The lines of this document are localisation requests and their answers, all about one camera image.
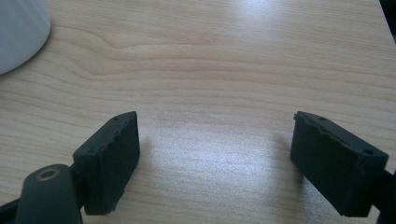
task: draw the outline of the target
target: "light wood surface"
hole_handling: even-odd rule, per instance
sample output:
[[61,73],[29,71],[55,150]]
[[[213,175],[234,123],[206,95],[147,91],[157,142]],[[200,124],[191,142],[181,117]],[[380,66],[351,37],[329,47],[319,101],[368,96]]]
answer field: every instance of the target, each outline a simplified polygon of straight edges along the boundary
[[85,223],[375,223],[340,217],[290,161],[319,114],[396,169],[396,47],[360,1],[46,1],[47,44],[0,76],[0,203],[108,119],[137,111],[141,158]]

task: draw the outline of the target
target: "white cup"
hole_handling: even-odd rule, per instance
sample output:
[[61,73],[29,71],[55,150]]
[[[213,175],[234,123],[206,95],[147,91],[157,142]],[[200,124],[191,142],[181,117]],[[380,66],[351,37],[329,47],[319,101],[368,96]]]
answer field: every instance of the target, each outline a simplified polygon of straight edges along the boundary
[[29,60],[50,33],[42,0],[0,0],[0,75]]

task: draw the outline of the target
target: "black clamp jaw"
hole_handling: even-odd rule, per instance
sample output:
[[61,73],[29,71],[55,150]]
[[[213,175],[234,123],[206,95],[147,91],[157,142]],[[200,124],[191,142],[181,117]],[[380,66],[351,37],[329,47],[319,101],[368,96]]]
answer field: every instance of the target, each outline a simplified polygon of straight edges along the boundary
[[135,112],[110,119],[73,154],[26,177],[21,197],[0,207],[0,223],[82,223],[116,208],[140,155]]
[[323,117],[297,112],[290,157],[342,216],[396,223],[396,176],[385,170],[388,154]]

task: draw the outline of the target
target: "table surface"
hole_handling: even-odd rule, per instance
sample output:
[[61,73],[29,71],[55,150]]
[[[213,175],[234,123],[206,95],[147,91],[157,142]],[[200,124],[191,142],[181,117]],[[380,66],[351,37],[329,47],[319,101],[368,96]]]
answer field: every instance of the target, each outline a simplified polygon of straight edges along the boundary
[[396,47],[360,1],[46,1],[49,40],[0,76],[0,203],[108,119],[138,114],[115,212],[85,223],[375,223],[341,217],[290,161],[293,114],[333,120],[396,169]]

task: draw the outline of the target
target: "black rubber pad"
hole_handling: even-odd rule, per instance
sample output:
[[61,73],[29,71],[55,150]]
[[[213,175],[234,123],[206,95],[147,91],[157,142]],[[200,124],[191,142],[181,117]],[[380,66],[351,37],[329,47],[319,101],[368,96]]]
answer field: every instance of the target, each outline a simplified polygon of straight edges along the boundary
[[87,215],[115,209],[140,155],[135,112],[110,119],[74,154],[76,173],[87,181]]
[[328,119],[294,119],[291,160],[342,216],[367,217],[388,155]]

